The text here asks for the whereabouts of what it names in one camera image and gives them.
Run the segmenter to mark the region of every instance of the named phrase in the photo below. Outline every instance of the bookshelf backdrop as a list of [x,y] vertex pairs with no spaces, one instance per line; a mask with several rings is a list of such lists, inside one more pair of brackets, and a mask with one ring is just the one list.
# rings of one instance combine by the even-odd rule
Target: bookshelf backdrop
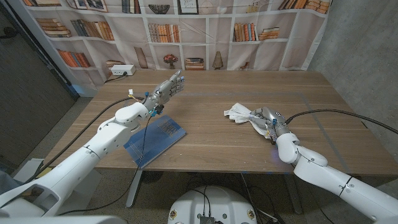
[[[103,85],[114,63],[169,69],[168,54],[183,70],[306,70],[330,6],[329,0],[20,1],[76,84],[90,88]],[[197,14],[182,14],[180,1],[197,4]],[[169,9],[156,14],[153,4]]]

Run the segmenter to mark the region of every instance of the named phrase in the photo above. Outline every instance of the black cable on floor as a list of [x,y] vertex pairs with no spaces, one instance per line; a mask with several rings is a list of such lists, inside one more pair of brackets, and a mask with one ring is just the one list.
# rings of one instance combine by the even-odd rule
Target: black cable on floor
[[206,194],[200,192],[199,190],[195,190],[195,189],[189,189],[189,190],[193,190],[193,191],[196,191],[196,192],[198,192],[198,193],[201,193],[201,194],[203,194],[204,197],[206,197],[207,203],[209,204],[209,214],[211,214],[211,212],[210,212],[210,210],[211,210],[211,209],[210,209],[210,201],[209,201],[209,198],[206,196]]
[[310,113],[317,113],[317,112],[335,112],[335,113],[347,114],[347,115],[350,115],[350,116],[354,116],[354,117],[357,117],[357,118],[364,119],[364,120],[366,120],[366,121],[370,121],[370,122],[372,122],[372,123],[374,123],[374,124],[380,125],[380,126],[382,126],[383,128],[386,128],[386,129],[392,131],[393,133],[398,134],[398,130],[396,130],[396,129],[394,129],[394,128],[392,128],[392,127],[386,125],[386,124],[383,124],[383,123],[381,123],[381,122],[379,122],[379,121],[373,120],[373,119],[371,119],[371,118],[368,118],[368,117],[365,117],[365,116],[362,116],[362,115],[358,115],[358,114],[356,114],[356,113],[351,113],[351,112],[342,111],[342,110],[335,110],[335,109],[320,109],[320,110],[304,111],[304,112],[301,112],[301,113],[298,113],[298,114],[295,114],[295,115],[289,117],[289,118],[286,120],[285,123],[286,123],[286,124],[289,124],[289,123],[290,123],[295,117],[297,117],[297,116],[301,116],[301,115],[304,115],[304,114],[310,114]]
[[88,211],[98,210],[98,209],[101,209],[101,208],[110,206],[110,205],[112,205],[113,203],[115,203],[115,202],[117,202],[118,200],[120,200],[120,199],[129,191],[130,185],[132,184],[134,178],[136,177],[136,174],[137,174],[137,171],[138,171],[138,169],[139,169],[139,166],[141,165],[142,158],[144,157],[145,136],[146,136],[146,134],[147,134],[148,124],[149,124],[149,121],[150,121],[151,118],[152,118],[152,117],[150,116],[149,119],[148,119],[147,126],[145,127],[145,131],[144,131],[144,139],[142,140],[142,152],[141,152],[142,156],[141,156],[141,159],[139,160],[139,163],[138,163],[138,165],[137,165],[137,169],[136,169],[136,171],[135,171],[135,173],[134,173],[134,175],[133,175],[133,177],[132,177],[132,179],[131,179],[131,181],[130,181],[129,187],[123,192],[123,194],[120,195],[120,197],[118,197],[116,200],[114,200],[114,201],[112,201],[112,202],[110,202],[110,203],[107,203],[106,205],[100,206],[100,207],[88,208],[88,209],[79,209],[79,210],[72,210],[72,211],[68,211],[68,212],[63,212],[63,213],[61,213],[61,214],[59,214],[59,215],[66,215],[66,214],[72,213],[72,212],[88,212]]
[[326,218],[327,220],[329,220],[330,223],[335,224],[335,223],[334,223],[333,221],[331,221],[330,218],[325,214],[325,212],[322,210],[321,206],[319,206],[317,200],[315,199],[315,196],[313,195],[313,193],[312,193],[312,191],[311,191],[311,188],[309,187],[308,189],[309,189],[309,191],[310,191],[310,193],[311,193],[311,196],[312,196],[313,200],[315,201],[316,205],[318,206],[318,208],[319,208],[319,210],[322,212],[322,214],[325,216],[325,218]]
[[127,75],[127,72],[123,72],[123,75],[121,75],[121,76],[119,76],[119,77],[117,77],[117,78],[113,78],[113,79],[110,79],[110,80],[106,80],[104,83],[112,82],[112,81],[118,80],[118,79],[120,79],[120,78],[125,77],[126,75]]
[[42,166],[42,168],[40,168],[40,170],[38,170],[32,177],[30,177],[27,181],[24,182],[24,184],[29,183],[30,181],[34,180],[41,172],[43,172],[48,166],[50,166],[56,159],[58,159],[86,130],[88,127],[90,127],[90,125],[92,125],[94,123],[94,121],[96,121],[105,111],[107,111],[110,107],[126,101],[126,100],[130,100],[130,97],[118,100],[114,103],[111,103],[109,106],[107,106],[105,109],[103,109],[94,119],[92,119],[80,132],[79,134],[77,134],[72,141],[70,141],[70,143],[67,144],[67,146],[65,146],[56,156],[54,156],[54,158],[52,158],[48,163],[46,163],[46,165]]

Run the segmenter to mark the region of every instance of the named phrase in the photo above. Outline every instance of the blue book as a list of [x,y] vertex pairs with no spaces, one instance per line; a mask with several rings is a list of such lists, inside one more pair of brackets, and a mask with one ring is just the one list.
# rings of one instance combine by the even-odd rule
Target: blue book
[[124,145],[124,148],[136,164],[140,164],[139,167],[141,169],[148,166],[148,164],[186,135],[185,130],[173,119],[167,115],[163,115],[158,120],[148,125],[144,153],[142,153],[144,131],[145,128],[131,136],[129,141]]
[[70,54],[72,55],[73,59],[75,59],[77,65],[79,65],[79,67],[82,67],[79,63],[79,60],[77,60],[75,53],[70,52]]
[[251,26],[248,24],[248,33],[249,33],[249,40],[252,41],[253,39],[251,38]]

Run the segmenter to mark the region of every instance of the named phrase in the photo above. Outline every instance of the wire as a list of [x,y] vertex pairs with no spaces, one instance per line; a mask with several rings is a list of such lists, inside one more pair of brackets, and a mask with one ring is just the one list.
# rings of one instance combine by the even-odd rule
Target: wire
[[50,166],[56,159],[58,159],[86,130],[88,127],[90,127],[90,125],[92,125],[94,123],[94,121],[96,121],[105,111],[107,111],[110,107],[126,101],[126,100],[130,100],[130,97],[118,100],[114,103],[111,103],[109,106],[107,106],[105,109],[103,109],[101,112],[99,112],[99,114],[92,119],[80,132],[79,134],[76,135],[76,137],[74,137],[72,139],[72,141],[70,141],[70,143],[67,144],[67,146],[65,146],[56,156],[54,156],[48,163],[46,163],[46,165],[44,165],[40,170],[38,170],[32,177],[30,177],[27,181],[25,181],[24,184],[29,183],[30,181],[34,180],[41,172],[43,172],[48,166]]
[[136,177],[136,174],[137,174],[137,171],[138,171],[138,169],[139,169],[139,166],[141,165],[142,158],[144,157],[145,136],[146,136],[146,134],[147,134],[148,124],[149,124],[149,121],[150,121],[151,118],[152,118],[152,117],[150,116],[149,119],[148,119],[147,126],[145,127],[145,131],[144,131],[144,139],[142,140],[142,152],[141,152],[142,156],[141,156],[141,158],[140,158],[140,160],[139,160],[139,163],[138,163],[138,165],[137,165],[137,169],[136,169],[136,171],[135,171],[135,173],[134,173],[134,175],[133,175],[133,177],[132,177],[132,179],[131,179],[131,181],[130,181],[129,187],[123,192],[123,194],[120,195],[120,197],[118,197],[116,200],[114,200],[114,201],[112,201],[112,202],[110,202],[110,203],[107,203],[106,205],[103,205],[103,206],[100,206],[100,207],[96,207],[96,208],[79,209],[79,210],[72,210],[72,211],[68,211],[68,212],[63,212],[63,213],[59,214],[59,216],[60,216],[60,215],[66,215],[66,214],[72,213],[72,212],[88,212],[88,211],[98,210],[98,209],[101,209],[101,208],[110,206],[110,205],[112,205],[113,203],[115,203],[115,202],[117,202],[118,200],[120,200],[120,199],[129,191],[130,185],[131,185],[132,182],[134,181],[134,178]]
[[[254,206],[254,203],[253,203],[253,201],[251,200],[250,191],[249,191],[248,185],[247,185],[247,183],[246,183],[246,180],[244,179],[244,177],[243,177],[243,174],[242,174],[242,173],[241,173],[241,176],[242,176],[242,179],[243,179],[243,182],[244,182],[244,186],[246,187],[246,190],[247,190],[247,192],[248,192],[248,195],[249,195],[249,199],[250,199],[251,205],[253,206],[254,210],[256,211],[256,213],[257,213],[257,216],[259,216],[259,215],[258,215],[258,212],[257,212],[257,210],[259,210],[259,209],[258,209],[258,208],[256,208],[256,207]],[[277,218],[275,218],[275,217],[273,217],[272,215],[269,215],[269,214],[267,214],[267,213],[265,213],[265,212],[263,212],[263,211],[261,211],[261,212],[262,212],[262,213],[264,213],[264,214],[266,214],[268,217],[270,217],[270,218],[272,218],[272,219],[274,219],[275,221],[277,221],[277,222],[278,222],[278,219],[277,219]]]
[[392,131],[393,133],[398,134],[398,130],[396,130],[396,129],[394,129],[394,128],[392,128],[392,127],[386,125],[386,124],[383,124],[383,123],[381,123],[381,122],[379,122],[379,121],[373,120],[373,119],[371,119],[371,118],[367,118],[367,117],[362,116],[362,115],[358,115],[358,114],[356,114],[356,113],[351,113],[351,112],[342,111],[342,110],[335,110],[335,109],[320,109],[320,110],[304,111],[304,112],[301,112],[301,113],[298,113],[298,114],[295,114],[295,115],[289,117],[289,118],[286,120],[285,123],[286,123],[286,124],[289,124],[289,123],[290,123],[295,117],[297,117],[297,116],[301,116],[301,115],[304,115],[304,114],[310,114],[310,113],[317,113],[317,112],[335,112],[335,113],[347,114],[347,115],[350,115],[350,116],[354,116],[354,117],[357,117],[357,118],[364,119],[364,120],[366,120],[366,121],[370,121],[370,122],[372,122],[372,123],[374,123],[374,124],[380,125],[380,126],[382,126],[383,128],[386,128],[386,129]]
[[121,76],[119,76],[119,77],[117,77],[117,78],[113,78],[113,79],[110,79],[110,80],[106,80],[104,83],[112,82],[112,81],[118,80],[118,79],[120,79],[120,78],[125,77],[126,75],[127,75],[127,72],[123,72],[123,75],[121,75]]
[[[205,195],[206,195],[206,188],[207,188],[207,185],[206,185],[206,187],[205,187],[205,190],[203,191],[203,214],[205,214],[205,205],[206,205],[206,198],[205,198]],[[209,217],[211,217],[210,202],[209,202]]]
[[201,194],[203,194],[204,197],[206,197],[207,203],[209,204],[209,214],[210,214],[210,201],[209,201],[209,198],[206,196],[206,194],[200,192],[199,190],[195,190],[195,189],[190,189],[190,190],[193,190],[193,191],[196,191],[196,192],[198,192],[198,193],[201,193]]
[[262,191],[262,193],[264,193],[267,197],[268,197],[268,199],[269,199],[269,201],[271,202],[271,205],[272,205],[272,211],[274,212],[274,215],[276,214],[276,211],[275,211],[275,206],[274,206],[274,202],[272,201],[272,199],[271,199],[271,196],[269,196],[269,194],[267,193],[267,192],[265,192],[262,188],[260,188],[260,187],[258,187],[258,186],[250,186],[249,187],[249,189],[251,189],[251,188],[256,188],[256,189],[259,189],[259,190],[261,190]]
[[308,188],[310,190],[311,196],[313,200],[315,201],[316,205],[318,206],[319,210],[322,212],[322,214],[325,216],[327,220],[329,220],[330,223],[335,224],[333,221],[330,220],[330,218],[325,214],[325,212],[322,210],[321,206],[319,206],[317,200],[315,199],[315,196],[312,194],[311,188]]

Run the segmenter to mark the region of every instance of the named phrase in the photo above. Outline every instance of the robotic arm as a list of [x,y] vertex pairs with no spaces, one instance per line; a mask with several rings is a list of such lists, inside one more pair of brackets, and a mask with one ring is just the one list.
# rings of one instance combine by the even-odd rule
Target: robotic arm
[[302,180],[334,193],[374,222],[398,217],[397,199],[328,166],[328,160],[321,154],[300,146],[280,113],[263,107],[251,114],[251,121],[269,130],[280,159],[295,164],[294,174]]
[[[0,195],[0,213],[8,217],[55,216],[73,189],[108,153],[127,143],[138,130],[139,121],[161,114],[164,104],[183,90],[181,70],[158,85],[142,103],[118,110],[115,117],[103,122],[97,134],[84,146],[59,163],[45,176]],[[39,192],[38,197],[22,198],[24,192]]]

